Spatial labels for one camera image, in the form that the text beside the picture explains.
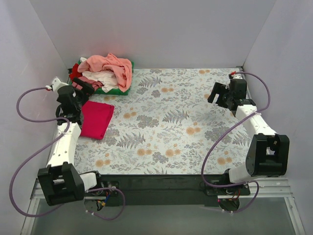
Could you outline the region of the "green plastic basket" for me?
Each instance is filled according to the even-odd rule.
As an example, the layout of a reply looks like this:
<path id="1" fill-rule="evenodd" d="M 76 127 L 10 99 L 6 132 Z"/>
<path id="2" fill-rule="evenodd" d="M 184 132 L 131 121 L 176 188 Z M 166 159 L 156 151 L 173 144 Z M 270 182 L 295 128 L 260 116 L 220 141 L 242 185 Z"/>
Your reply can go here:
<path id="1" fill-rule="evenodd" d="M 68 69 L 68 83 L 72 84 L 72 80 L 70 78 L 70 75 L 72 74 L 72 69 L 75 67 L 75 65 Z M 131 90 L 131 87 L 129 87 L 125 92 L 122 92 L 120 89 L 112 89 L 109 92 L 104 92 L 101 88 L 97 89 L 94 94 L 101 94 L 101 95 L 128 95 L 129 91 Z"/>

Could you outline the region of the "aluminium frame rail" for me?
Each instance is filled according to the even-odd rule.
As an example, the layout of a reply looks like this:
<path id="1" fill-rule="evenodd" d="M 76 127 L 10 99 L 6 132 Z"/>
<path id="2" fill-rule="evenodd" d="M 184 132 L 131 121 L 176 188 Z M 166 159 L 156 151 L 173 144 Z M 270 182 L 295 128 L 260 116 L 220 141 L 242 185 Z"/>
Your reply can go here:
<path id="1" fill-rule="evenodd" d="M 240 196 L 241 211 L 227 213 L 202 205 L 105 206 L 96 197 L 53 211 L 39 184 L 33 190 L 23 235 L 303 235 L 293 192 L 286 178 L 260 178 Z"/>

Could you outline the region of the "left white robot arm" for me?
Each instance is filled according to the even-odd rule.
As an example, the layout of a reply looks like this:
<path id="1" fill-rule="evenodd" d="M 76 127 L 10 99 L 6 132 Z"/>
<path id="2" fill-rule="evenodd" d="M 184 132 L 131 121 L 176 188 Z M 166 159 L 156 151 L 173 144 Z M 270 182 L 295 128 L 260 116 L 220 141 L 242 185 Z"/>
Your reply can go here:
<path id="1" fill-rule="evenodd" d="M 52 145 L 49 161 L 38 171 L 38 180 L 46 202 L 50 206 L 84 199 L 89 191 L 98 196 L 104 184 L 97 171 L 79 174 L 74 167 L 74 155 L 82 131 L 82 107 L 88 101 L 92 87 L 84 84 L 82 90 L 53 78 L 49 86 L 58 97 L 56 110 L 57 141 Z"/>

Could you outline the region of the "white t shirt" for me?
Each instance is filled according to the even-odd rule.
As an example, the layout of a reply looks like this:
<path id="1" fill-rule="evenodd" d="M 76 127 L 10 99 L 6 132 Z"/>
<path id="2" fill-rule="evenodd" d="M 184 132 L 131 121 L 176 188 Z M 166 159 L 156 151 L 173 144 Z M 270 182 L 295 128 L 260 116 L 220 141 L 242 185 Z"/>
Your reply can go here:
<path id="1" fill-rule="evenodd" d="M 89 80 L 100 82 L 102 84 L 102 91 L 108 93 L 112 89 L 118 89 L 118 82 L 115 74 L 110 70 L 101 72 L 82 72 L 82 75 Z"/>

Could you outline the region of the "salmon pink t shirt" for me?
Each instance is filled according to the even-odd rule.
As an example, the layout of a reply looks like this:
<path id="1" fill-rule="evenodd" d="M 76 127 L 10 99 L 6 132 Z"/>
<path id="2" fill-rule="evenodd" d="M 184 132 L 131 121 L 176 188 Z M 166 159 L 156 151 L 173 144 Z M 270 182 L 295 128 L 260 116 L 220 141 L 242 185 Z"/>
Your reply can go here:
<path id="1" fill-rule="evenodd" d="M 93 55 L 88 59 L 82 57 L 80 61 L 78 67 L 80 73 L 112 71 L 117 78 L 118 89 L 125 92 L 131 86 L 133 70 L 132 63 L 128 59 L 117 58 L 109 53 L 106 57 L 101 55 Z"/>

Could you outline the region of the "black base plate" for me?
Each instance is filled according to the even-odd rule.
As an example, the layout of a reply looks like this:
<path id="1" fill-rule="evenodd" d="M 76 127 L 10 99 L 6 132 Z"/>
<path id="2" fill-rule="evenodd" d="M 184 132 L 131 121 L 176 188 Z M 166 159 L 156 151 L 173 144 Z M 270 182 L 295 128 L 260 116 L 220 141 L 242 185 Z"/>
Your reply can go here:
<path id="1" fill-rule="evenodd" d="M 101 175 L 96 188 L 116 187 L 106 205 L 160 206 L 202 205 L 219 206 L 218 198 L 232 198 L 237 206 L 240 196 L 250 195 L 248 186 L 218 188 L 207 186 L 200 175 Z"/>

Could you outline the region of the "red t shirt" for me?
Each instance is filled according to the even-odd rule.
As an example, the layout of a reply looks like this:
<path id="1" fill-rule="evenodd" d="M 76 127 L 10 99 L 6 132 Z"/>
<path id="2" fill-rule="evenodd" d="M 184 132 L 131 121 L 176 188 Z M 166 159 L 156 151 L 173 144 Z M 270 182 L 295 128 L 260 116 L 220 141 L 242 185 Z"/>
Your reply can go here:
<path id="1" fill-rule="evenodd" d="M 82 77 L 82 73 L 78 72 L 78 67 L 79 67 L 79 64 L 76 63 L 74 64 L 74 66 L 72 67 L 70 71 L 69 78 L 71 82 L 74 81 L 74 78 Z"/>

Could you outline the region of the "magenta t shirt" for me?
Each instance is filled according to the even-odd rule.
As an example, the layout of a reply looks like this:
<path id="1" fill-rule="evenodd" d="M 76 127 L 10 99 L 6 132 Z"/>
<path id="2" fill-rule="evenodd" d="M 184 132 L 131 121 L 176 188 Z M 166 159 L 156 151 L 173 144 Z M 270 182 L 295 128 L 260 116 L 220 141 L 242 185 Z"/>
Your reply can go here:
<path id="1" fill-rule="evenodd" d="M 82 107 L 84 121 L 81 137 L 102 140 L 114 113 L 114 106 L 87 101 Z"/>

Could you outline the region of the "floral patterned table mat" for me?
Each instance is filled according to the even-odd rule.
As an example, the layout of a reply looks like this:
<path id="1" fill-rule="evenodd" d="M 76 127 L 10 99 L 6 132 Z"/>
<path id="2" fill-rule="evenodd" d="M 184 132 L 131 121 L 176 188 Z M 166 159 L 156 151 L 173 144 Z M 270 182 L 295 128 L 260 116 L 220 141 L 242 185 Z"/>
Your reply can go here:
<path id="1" fill-rule="evenodd" d="M 136 69 L 128 95 L 94 94 L 114 106 L 102 140 L 80 137 L 79 173 L 221 174 L 244 163 L 246 129 L 226 108 L 207 101 L 233 69 Z"/>

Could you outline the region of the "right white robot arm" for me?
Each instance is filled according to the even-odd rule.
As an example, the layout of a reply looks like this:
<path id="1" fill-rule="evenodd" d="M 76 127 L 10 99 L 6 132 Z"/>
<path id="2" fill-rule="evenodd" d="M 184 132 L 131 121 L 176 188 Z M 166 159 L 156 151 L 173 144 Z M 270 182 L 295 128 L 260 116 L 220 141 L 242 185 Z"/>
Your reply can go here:
<path id="1" fill-rule="evenodd" d="M 222 188 L 229 195 L 240 185 L 259 177 L 282 176 L 287 172 L 290 139 L 270 128 L 246 93 L 246 81 L 235 76 L 227 85 L 216 82 L 207 99 L 209 103 L 215 102 L 230 110 L 251 137 L 245 162 L 226 170 L 219 181 L 207 183 L 210 187 Z"/>

